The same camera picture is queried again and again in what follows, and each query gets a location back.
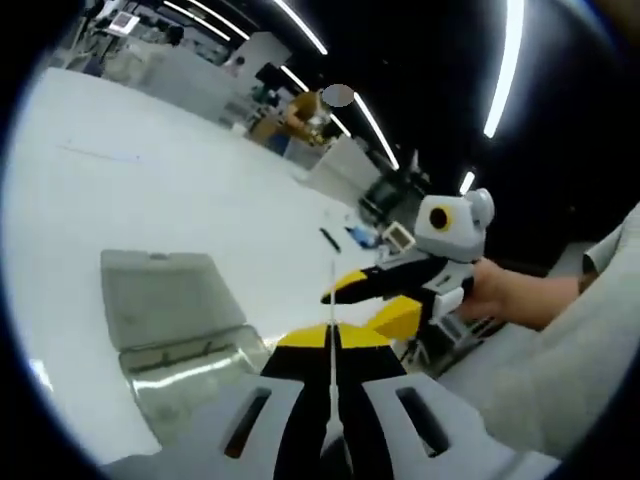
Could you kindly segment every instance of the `fluorescent light strip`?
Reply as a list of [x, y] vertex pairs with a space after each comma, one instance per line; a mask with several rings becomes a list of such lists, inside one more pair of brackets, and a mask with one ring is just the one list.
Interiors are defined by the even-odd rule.
[[196, 22], [198, 22], [200, 25], [202, 25], [205, 28], [208, 28], [209, 30], [211, 30], [213, 33], [215, 33], [216, 35], [220, 35], [222, 38], [224, 38], [227, 42], [229, 40], [231, 40], [231, 37], [229, 35], [227, 35], [224, 32], [221, 32], [220, 30], [218, 30], [216, 27], [214, 27], [213, 25], [209, 25], [207, 22], [205, 22], [204, 20], [196, 17], [193, 13], [191, 13], [189, 10], [185, 10], [182, 7], [177, 6], [174, 3], [171, 2], [164, 2], [164, 4], [169, 7], [169, 8], [173, 8], [175, 11], [182, 13], [184, 16], [189, 17], [191, 20], [194, 20]]
[[516, 72], [518, 53], [522, 41], [522, 24], [524, 22], [524, 0], [507, 0], [507, 33], [504, 42], [504, 55], [498, 76], [498, 85], [489, 110], [484, 134], [493, 138], [507, 103], [513, 75]]
[[460, 195], [466, 195], [469, 189], [471, 188], [471, 184], [476, 179], [476, 174], [473, 172], [467, 172], [464, 176], [464, 180], [460, 184]]
[[284, 3], [283, 0], [273, 0], [273, 2], [278, 5], [284, 11], [284, 13], [286, 13], [289, 18], [294, 21], [296, 25], [298, 25], [300, 30], [302, 30], [302, 33], [304, 33], [307, 38], [311, 40], [311, 43], [315, 45], [315, 47], [321, 54], [326, 55], [327, 53], [329, 53], [320, 39], [316, 37], [316, 34], [311, 31], [311, 29], [302, 21], [298, 14], [294, 12], [289, 5]]
[[291, 70], [289, 70], [287, 66], [282, 65], [280, 67], [280, 70], [282, 70], [291, 80], [296, 82], [296, 85], [298, 85], [302, 90], [304, 90], [305, 92], [309, 91], [309, 87], [307, 87], [302, 80], [300, 80]]
[[331, 120], [333, 120], [336, 123], [336, 125], [340, 127], [340, 130], [342, 130], [347, 137], [351, 136], [351, 132], [347, 130], [347, 127], [345, 127], [340, 120], [338, 120], [338, 117], [336, 117], [333, 113], [330, 115], [330, 117], [331, 117]]
[[246, 32], [243, 32], [242, 30], [240, 30], [240, 28], [238, 28], [236, 25], [234, 25], [233, 23], [231, 23], [229, 20], [227, 20], [226, 18], [224, 18], [222, 15], [220, 15], [217, 12], [214, 12], [213, 10], [211, 10], [209, 7], [207, 7], [206, 5], [201, 4], [200, 2], [197, 2], [196, 0], [188, 0], [190, 3], [193, 3], [196, 7], [204, 10], [205, 12], [207, 12], [209, 15], [217, 18], [218, 20], [220, 20], [222, 23], [224, 23], [227, 27], [229, 27], [231, 30], [233, 30], [234, 32], [236, 32], [238, 35], [240, 35], [242, 38], [244, 38], [245, 40], [249, 40], [249, 35], [247, 35]]
[[389, 160], [391, 161], [391, 166], [393, 167], [394, 170], [398, 170], [398, 168], [400, 168], [400, 165], [398, 164], [398, 160], [396, 160], [396, 156], [393, 154], [391, 147], [387, 143], [387, 139], [384, 138], [384, 135], [382, 135], [382, 130], [380, 130], [380, 127], [378, 126], [376, 121], [373, 119], [373, 115], [371, 115], [371, 112], [365, 105], [359, 93], [356, 92], [354, 97], [356, 99], [356, 103], [360, 107], [360, 110], [362, 110], [362, 113], [364, 113], [364, 116], [366, 117], [367, 121], [371, 125], [371, 128], [373, 128], [373, 131], [378, 136], [378, 140], [380, 140], [380, 143], [382, 144], [382, 148], [384, 148], [384, 151], [387, 152], [387, 155], [389, 156]]

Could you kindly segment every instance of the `ceiling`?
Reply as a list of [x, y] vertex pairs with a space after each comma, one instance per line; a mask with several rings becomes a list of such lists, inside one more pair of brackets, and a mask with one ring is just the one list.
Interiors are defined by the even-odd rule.
[[[580, 2], [526, 1], [516, 73], [489, 139], [483, 128], [505, 45], [506, 0], [428, 7], [287, 0], [326, 56], [271, 0], [201, 1], [249, 34], [272, 31], [293, 52], [287, 65], [310, 88], [352, 86], [401, 165], [418, 149], [434, 193], [457, 193], [472, 168], [474, 186], [489, 188], [496, 201], [490, 256], [548, 267], [567, 241], [601, 238], [640, 200], [630, 173], [637, 69], [606, 19], [568, 6]], [[231, 36], [234, 48], [242, 43]], [[379, 146], [355, 104], [335, 113]]]

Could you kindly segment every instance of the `black circular lens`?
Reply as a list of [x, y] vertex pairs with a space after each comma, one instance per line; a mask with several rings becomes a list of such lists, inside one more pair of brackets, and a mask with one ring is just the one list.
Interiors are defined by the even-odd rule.
[[429, 214], [429, 221], [438, 230], [447, 226], [447, 212], [442, 208], [434, 208]]

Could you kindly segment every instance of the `white tabletop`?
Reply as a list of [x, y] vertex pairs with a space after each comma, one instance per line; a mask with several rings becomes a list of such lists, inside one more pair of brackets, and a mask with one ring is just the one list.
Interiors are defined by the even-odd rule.
[[[344, 205], [302, 187], [286, 160], [116, 84], [50, 69], [17, 125], [3, 211], [3, 266], [25, 355], [63, 423], [99, 463], [159, 446], [110, 343], [103, 249], [204, 252], [266, 340], [322, 322], [338, 273], [373, 263], [344, 232]], [[339, 307], [362, 323], [379, 301]]]

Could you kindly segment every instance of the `open lid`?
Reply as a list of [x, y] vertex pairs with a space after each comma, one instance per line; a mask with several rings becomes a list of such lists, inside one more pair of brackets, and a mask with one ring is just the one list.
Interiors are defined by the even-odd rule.
[[212, 334], [246, 322], [206, 254], [104, 250], [102, 294], [119, 350]]

